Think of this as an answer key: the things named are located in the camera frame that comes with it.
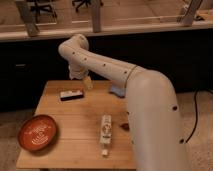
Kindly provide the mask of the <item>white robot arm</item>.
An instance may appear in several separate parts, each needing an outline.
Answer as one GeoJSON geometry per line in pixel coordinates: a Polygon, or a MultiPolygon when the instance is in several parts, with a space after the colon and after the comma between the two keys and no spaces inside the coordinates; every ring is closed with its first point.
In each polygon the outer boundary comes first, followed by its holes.
{"type": "Polygon", "coordinates": [[[92,53],[82,34],[61,43],[58,51],[71,78],[93,71],[125,89],[137,171],[192,171],[177,96],[164,74],[92,53]]]}

